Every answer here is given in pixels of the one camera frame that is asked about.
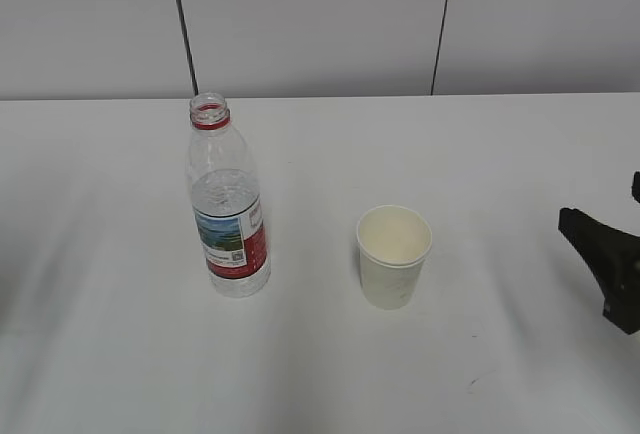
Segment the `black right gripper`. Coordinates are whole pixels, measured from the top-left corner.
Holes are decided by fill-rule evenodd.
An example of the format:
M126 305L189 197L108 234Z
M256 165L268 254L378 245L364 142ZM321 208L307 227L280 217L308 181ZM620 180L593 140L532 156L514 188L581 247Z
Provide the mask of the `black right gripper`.
M632 181L640 203L640 172ZM589 267L604 295L603 316L625 334L639 331L639 237L575 208L562 208L558 229Z

